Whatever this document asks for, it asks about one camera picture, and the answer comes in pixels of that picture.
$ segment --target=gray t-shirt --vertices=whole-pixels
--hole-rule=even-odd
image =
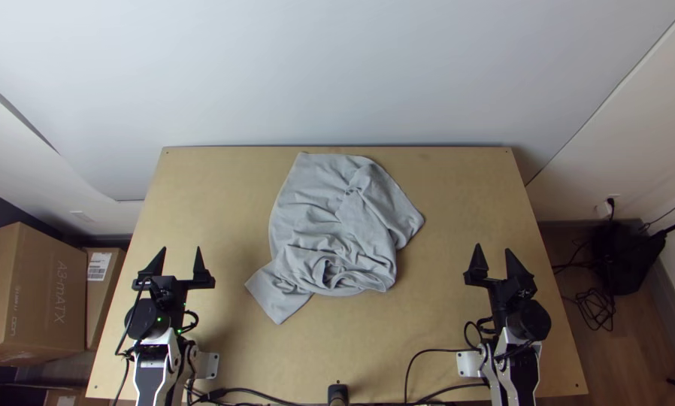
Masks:
[[[398,184],[375,162],[300,153],[270,216],[272,261],[245,286],[276,324],[313,293],[385,292],[395,283],[395,251],[423,223]]]

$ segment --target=black device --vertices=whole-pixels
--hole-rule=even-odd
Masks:
[[[494,406],[535,405],[541,341],[550,332],[550,315],[533,299],[537,292],[533,274],[510,249],[505,250],[505,263],[506,279],[488,277],[483,249],[475,245],[463,278],[466,285],[488,290],[492,315],[474,324],[481,337],[476,347],[480,354],[461,351],[456,360],[462,376],[488,382]],[[492,329],[483,326],[491,321]],[[483,333],[492,337],[484,338]]]
[[[654,235],[637,232],[620,222],[597,227],[591,245],[595,272],[611,295],[637,292],[675,224]]]

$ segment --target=wooden table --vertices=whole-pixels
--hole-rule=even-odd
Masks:
[[[314,295],[276,326],[244,288],[271,260],[268,218],[298,152],[367,156],[390,173],[425,216],[398,254],[398,280],[387,292],[349,298]],[[189,293],[200,324],[189,335],[221,354],[215,380],[195,387],[242,386],[290,401],[324,403],[340,380],[351,401],[402,401],[407,363],[425,348],[465,348],[463,325],[490,315],[484,289],[462,273],[480,242],[492,277],[505,277],[509,247],[535,275],[536,299],[552,330],[540,360],[538,396],[587,393],[576,345],[548,257],[510,148],[177,147],[165,148],[135,229],[112,301],[89,397],[112,398],[124,371],[113,355],[135,300],[137,271],[168,248],[165,275],[191,277],[195,248],[216,279]],[[468,382],[450,353],[427,353],[410,373],[409,396]],[[121,398],[134,399],[132,372]],[[488,399],[486,388],[448,392],[444,401]],[[236,394],[229,400],[260,401]]]

